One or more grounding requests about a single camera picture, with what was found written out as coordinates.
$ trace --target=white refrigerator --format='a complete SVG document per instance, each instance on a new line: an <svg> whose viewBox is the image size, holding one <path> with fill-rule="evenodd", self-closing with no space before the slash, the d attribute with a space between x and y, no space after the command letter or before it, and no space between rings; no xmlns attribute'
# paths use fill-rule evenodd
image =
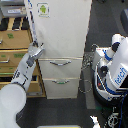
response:
<svg viewBox="0 0 128 128"><path fill-rule="evenodd" d="M92 0L24 0L44 53L39 65L47 99L77 98Z"/></svg>

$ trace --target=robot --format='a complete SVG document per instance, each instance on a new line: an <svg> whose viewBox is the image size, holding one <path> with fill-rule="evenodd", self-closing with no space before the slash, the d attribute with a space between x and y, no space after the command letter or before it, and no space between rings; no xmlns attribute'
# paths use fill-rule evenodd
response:
<svg viewBox="0 0 128 128"><path fill-rule="evenodd" d="M0 128L20 128L16 123L16 115L26 104L26 92L29 88L32 73L37 60L43 53L40 47L31 43L28 53L20 61L11 83L0 90Z"/></svg>
<svg viewBox="0 0 128 128"><path fill-rule="evenodd" d="M128 92L128 37L115 34L108 48L96 48L94 93L106 105L116 106Z"/></svg>

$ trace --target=gray floor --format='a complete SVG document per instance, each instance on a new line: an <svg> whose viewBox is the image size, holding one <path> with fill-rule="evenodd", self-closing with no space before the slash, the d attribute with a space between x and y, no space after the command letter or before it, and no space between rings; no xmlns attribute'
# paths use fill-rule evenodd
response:
<svg viewBox="0 0 128 128"><path fill-rule="evenodd" d="M93 0L85 47L87 54L91 53L92 44L110 46L111 37L115 33L127 36L120 22L120 13L127 7L127 0L125 3L121 3L121 0L107 0L104 4ZM86 80L91 81L91 72L90 68L86 66L84 68L81 72L80 89L88 91L90 83ZM77 99L28 99L18 124L22 128L36 128L39 125L79 125L83 128L92 128L90 116L95 115L103 128L106 120L101 115L101 111L96 109L100 106L97 103L92 90L86 94L79 91Z"/></svg>

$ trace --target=sticker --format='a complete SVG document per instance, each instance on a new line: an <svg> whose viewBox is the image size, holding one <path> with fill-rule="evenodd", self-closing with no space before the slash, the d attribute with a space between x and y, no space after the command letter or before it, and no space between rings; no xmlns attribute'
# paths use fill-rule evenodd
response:
<svg viewBox="0 0 128 128"><path fill-rule="evenodd" d="M17 53L17 54L14 54L14 57L15 58L22 58L24 55L25 55L25 53Z"/></svg>
<svg viewBox="0 0 128 128"><path fill-rule="evenodd" d="M6 55L1 55L1 57L6 57Z"/></svg>
<svg viewBox="0 0 128 128"><path fill-rule="evenodd" d="M125 66L120 63L118 66L112 80L117 88L121 86L123 81L125 80L126 76L128 75L128 70L125 68Z"/></svg>
<svg viewBox="0 0 128 128"><path fill-rule="evenodd" d="M11 9L11 10L8 10L8 13L12 13L12 14L16 14L16 13L21 13L21 10L20 9Z"/></svg>
<svg viewBox="0 0 128 128"><path fill-rule="evenodd" d="M21 13L20 13L20 14L23 14L23 15L27 14L25 7L22 7L22 8L21 8Z"/></svg>
<svg viewBox="0 0 128 128"><path fill-rule="evenodd" d="M13 39L13 38L14 38L14 36L13 36L12 33L8 33L7 35L8 35L8 38L9 38L9 39Z"/></svg>
<svg viewBox="0 0 128 128"><path fill-rule="evenodd" d="M9 68L9 69L13 69L13 68Z"/></svg>
<svg viewBox="0 0 128 128"><path fill-rule="evenodd" d="M29 9L32 9L32 3L31 3L30 0L28 0L28 8L29 8Z"/></svg>
<svg viewBox="0 0 128 128"><path fill-rule="evenodd" d="M38 3L37 7L40 17L49 17L49 6L47 3Z"/></svg>

